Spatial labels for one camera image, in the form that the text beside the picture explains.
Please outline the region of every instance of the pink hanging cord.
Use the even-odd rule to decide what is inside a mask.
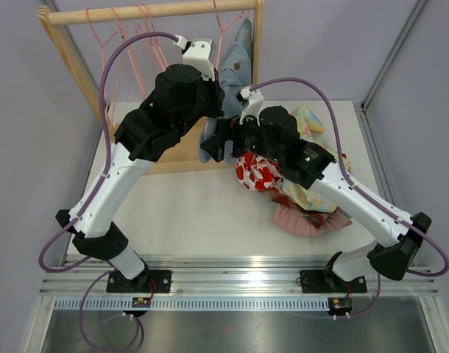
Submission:
[[[149,31],[147,29],[143,29],[143,27],[141,27],[141,25],[139,24],[138,28],[135,27],[135,32],[137,35],[139,35],[141,33],[147,33]],[[148,47],[145,40],[141,40],[141,45],[144,47],[144,51],[148,54],[149,58],[151,59],[151,62],[153,63],[158,73],[164,71],[163,66],[160,64],[160,62],[158,64],[158,56],[156,55],[156,57],[154,57],[153,53],[150,50],[154,48],[152,48],[152,46]]]
[[[216,6],[216,0],[213,0],[213,7],[215,8],[216,21],[218,22],[218,27],[219,27],[218,52],[216,53],[216,69],[219,69],[219,58],[221,57],[221,52],[222,52],[223,33],[225,31],[227,31],[232,25],[234,25],[234,23],[238,19],[243,18],[246,10],[241,11],[241,13],[238,16],[236,16],[227,26],[223,27],[222,20],[219,17],[218,7]]]
[[[116,12],[115,12],[114,7],[112,7],[112,12],[113,12],[113,17],[115,18],[116,25],[120,31],[121,39],[123,40],[123,42],[125,42],[128,39],[127,29],[124,28],[121,23],[119,23],[119,20],[116,17]],[[139,74],[138,66],[136,65],[135,55],[134,55],[132,49],[127,48],[127,51],[128,51],[128,56],[130,57],[133,71],[135,72],[136,80],[138,81],[141,95],[143,96],[143,99],[146,99],[146,97],[147,97],[146,88],[144,87],[143,80],[141,78],[141,75]]]
[[[112,35],[105,41],[105,43],[103,43],[102,40],[100,39],[99,35],[97,34],[95,29],[93,28],[93,25],[91,23],[91,18],[89,16],[89,8],[85,9],[85,17],[87,18],[87,23],[88,23],[89,27],[91,28],[93,36],[97,40],[97,43],[100,45],[100,52],[102,54],[102,72],[103,72],[103,70],[105,69],[105,47],[113,39],[113,37],[115,37],[115,35],[117,35],[119,32],[118,32],[118,30],[113,31]],[[117,81],[117,86],[116,86],[115,92],[116,92],[115,96],[113,97],[113,112],[111,114],[111,117],[108,118],[108,125],[109,125],[108,127],[109,127],[109,129],[111,129],[113,127],[113,114],[115,112],[116,97],[117,97],[117,94],[118,94],[118,81]],[[106,96],[106,92],[104,92],[104,98],[105,98],[105,101],[108,102],[107,96]],[[111,104],[107,104],[105,106],[105,115],[107,115],[108,108],[109,108],[110,105]]]
[[[143,19],[144,19],[144,25],[145,25],[145,27],[146,27],[146,32],[149,32],[149,26],[148,26],[148,23],[147,23],[147,20],[146,20],[146,13],[144,13],[144,11],[143,11],[143,9],[141,8],[140,5],[137,4],[136,7],[139,9],[141,15],[143,16]],[[158,59],[159,65],[160,65],[161,68],[162,68],[162,71],[165,71],[165,70],[166,70],[166,67],[168,66],[168,65],[167,65],[167,62],[166,62],[166,58],[163,57],[164,62],[163,62],[162,59],[160,58],[159,53],[158,53],[158,50],[156,49],[155,42],[154,42],[153,38],[150,38],[150,39],[149,39],[149,45],[151,46],[152,50],[154,51],[154,53],[155,53],[155,55],[156,55],[156,58]]]
[[[143,4],[143,6],[146,8],[146,11],[148,12],[149,20],[151,21],[152,31],[156,32],[156,28],[154,27],[154,20],[152,19],[151,11],[149,11],[148,5]],[[163,49],[160,46],[159,38],[158,37],[154,37],[154,41],[156,42],[156,45],[158,46],[158,50],[159,50],[159,53],[160,53],[161,57],[164,60],[164,64],[166,65],[166,67],[169,66],[169,64],[167,63],[166,57],[164,56]]]

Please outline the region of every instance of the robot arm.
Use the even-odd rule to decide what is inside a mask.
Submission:
[[[183,63],[170,65],[155,80],[155,90],[128,113],[115,132],[111,144],[112,160],[107,176],[98,175],[91,189],[70,210],[61,210],[56,218],[70,228],[73,244],[84,255],[114,265],[133,287],[141,288],[148,275],[147,265],[128,245],[128,239],[113,223],[113,216],[132,187],[158,161],[165,150],[177,145],[203,116],[222,115],[224,93],[218,74],[210,63],[211,40],[197,38],[187,42],[179,37]],[[99,178],[105,178],[99,191],[77,217]]]
[[[57,214],[62,226],[78,218],[70,232],[75,234],[73,243],[81,254],[112,263],[124,278],[132,281],[133,288],[143,287],[149,269],[112,222],[113,216],[138,179],[165,150],[178,144],[201,117],[222,116],[224,93],[209,60],[211,41],[187,42],[179,37],[177,45],[183,50],[183,64],[171,65],[159,74],[155,90],[121,122],[111,145],[110,172],[107,176],[98,175],[96,180],[105,180],[83,216],[77,214],[91,190],[71,210]],[[373,234],[376,241],[370,245],[353,252],[339,252],[331,258],[323,271],[332,288],[374,272],[402,279],[423,240],[399,220],[426,232],[430,218],[423,213],[411,216],[356,182],[399,219],[386,217],[352,189],[332,154],[300,139],[294,117],[284,108],[260,111],[264,97],[249,88],[243,88],[237,98],[243,104],[241,117],[219,119],[215,135],[201,144],[202,149],[219,162],[224,157],[225,142],[232,140],[234,157],[251,151],[273,160],[285,178],[330,199]]]
[[[295,118],[283,107],[259,112],[264,97],[249,88],[243,88],[237,98],[244,108],[241,117],[219,121],[215,135],[202,143],[202,148],[220,161],[224,142],[232,140],[234,157],[251,151],[276,162],[285,178],[331,200],[372,233],[375,241],[368,246],[331,258],[323,270],[330,287],[377,272],[401,280],[423,241],[401,220],[426,232],[431,219],[424,213],[412,216],[396,208],[351,177],[357,187],[398,218],[387,216],[346,181],[332,154],[300,139]]]

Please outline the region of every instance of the metal base plate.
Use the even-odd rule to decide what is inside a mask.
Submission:
[[[134,290],[124,285],[124,277],[119,271],[114,271],[108,276],[107,293],[151,293],[149,281],[154,281],[154,293],[170,293],[172,271],[170,270],[149,270],[145,285],[139,290]]]
[[[341,281],[332,289],[325,281],[323,270],[300,271],[300,281],[303,293],[366,293],[367,284],[365,278],[357,277],[351,282]]]

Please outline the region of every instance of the gray backdrop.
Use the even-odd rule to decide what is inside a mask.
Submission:
[[[60,10],[137,3],[135,0],[56,0]],[[416,0],[266,0],[260,81],[298,76],[319,85],[332,99],[361,101],[415,3]],[[228,23],[235,15],[224,14],[223,22]],[[128,23],[129,34],[134,34],[133,25],[140,22]],[[159,18],[155,24],[158,29],[189,38],[210,37],[216,42],[219,38],[213,14]],[[106,40],[115,24],[94,24],[94,28],[100,38]],[[91,30],[87,24],[70,26],[70,30],[88,67],[99,81],[102,72],[100,51]],[[224,47],[235,32],[236,26],[225,34]],[[173,48],[169,40],[162,40],[162,43],[167,56],[178,61],[177,48]],[[119,39],[113,41],[106,52],[112,52],[118,44]],[[150,90],[156,71],[141,44],[135,45],[135,53]],[[141,94],[129,69],[128,56],[124,55],[123,60],[128,66],[122,75],[120,97],[124,101],[139,101]],[[108,85],[110,93],[115,86],[114,80]],[[295,84],[275,85],[266,88],[264,93],[268,99],[317,98],[308,88],[296,88]]]
[[[449,254],[449,0],[430,1],[373,104],[375,127],[400,206],[434,220]],[[417,259],[440,269],[424,245]],[[449,318],[449,274],[436,280]]]
[[[38,252],[59,229],[57,210],[79,197],[99,128],[36,17],[38,5],[0,1],[0,352],[7,353],[27,334],[43,278]]]

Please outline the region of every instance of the metal floor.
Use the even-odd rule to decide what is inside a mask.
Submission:
[[[369,303],[355,299],[354,311]],[[85,311],[89,331],[117,314]],[[382,298],[361,318],[333,322],[325,313],[161,312],[141,317],[144,341],[131,352],[148,353],[320,353],[320,352],[435,352],[418,299]],[[129,343],[135,327],[127,318],[111,321],[90,337],[106,350]],[[43,352],[94,352],[80,340],[77,311],[55,310]]]

